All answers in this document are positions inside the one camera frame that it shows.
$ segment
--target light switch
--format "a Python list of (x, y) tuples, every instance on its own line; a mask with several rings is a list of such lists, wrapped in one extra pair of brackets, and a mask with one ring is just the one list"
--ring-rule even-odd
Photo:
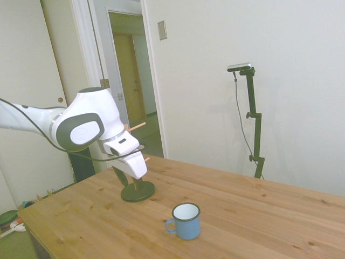
[(165, 21), (158, 23), (158, 33), (160, 35), (160, 40), (167, 39), (167, 30), (165, 29)]

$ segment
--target doorway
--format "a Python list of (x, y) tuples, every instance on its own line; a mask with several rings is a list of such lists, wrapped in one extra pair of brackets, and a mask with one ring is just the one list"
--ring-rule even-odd
[(132, 135), (146, 147), (143, 153), (164, 157), (143, 18), (109, 12), (109, 20), (130, 127), (146, 122)]

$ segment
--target mug rim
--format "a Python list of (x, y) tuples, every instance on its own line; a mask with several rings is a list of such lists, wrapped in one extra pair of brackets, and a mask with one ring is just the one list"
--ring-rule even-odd
[[(174, 210), (175, 210), (178, 206), (181, 206), (181, 205), (184, 205), (184, 204), (192, 204), (192, 205), (194, 205), (195, 207), (197, 207), (197, 208), (198, 208), (198, 214), (196, 214), (194, 217), (192, 217), (192, 218), (190, 218), (190, 219), (187, 219), (187, 220), (182, 220), (182, 219), (179, 219), (179, 218), (175, 217), (175, 215), (174, 215)], [(180, 204), (176, 205), (176, 206), (172, 209), (171, 214), (172, 214), (172, 216), (173, 216), (173, 218), (174, 218), (175, 220), (178, 220), (178, 221), (191, 221), (191, 220), (194, 220), (194, 219), (196, 219), (197, 217), (199, 217), (200, 212), (201, 212), (201, 210), (200, 210), (199, 206), (196, 205), (195, 203), (192, 203), (192, 202), (183, 202), (183, 203), (180, 203)]]

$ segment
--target mug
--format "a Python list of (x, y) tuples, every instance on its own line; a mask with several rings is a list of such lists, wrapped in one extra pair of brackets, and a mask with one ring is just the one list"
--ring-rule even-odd
[[(200, 234), (200, 208), (190, 202), (181, 203), (172, 210), (171, 220), (165, 223), (168, 233), (176, 233), (179, 238), (185, 240), (195, 239)], [(169, 230), (168, 225), (175, 221), (175, 229)]]

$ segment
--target black pole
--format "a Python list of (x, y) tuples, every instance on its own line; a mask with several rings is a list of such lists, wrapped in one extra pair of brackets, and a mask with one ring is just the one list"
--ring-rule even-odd
[(254, 95), (254, 83), (253, 76), (255, 75), (255, 69), (252, 67), (249, 70), (240, 71), (241, 76), (247, 77), (248, 97), (249, 97), (249, 109), (247, 113), (247, 119), (249, 117), (255, 118), (255, 135), (254, 135), (254, 154), (249, 156), (249, 160), (257, 162), (257, 169), (255, 171), (255, 178), (261, 178), (265, 159), (260, 157), (260, 139), (261, 139), (261, 113), (257, 113), (255, 106)]

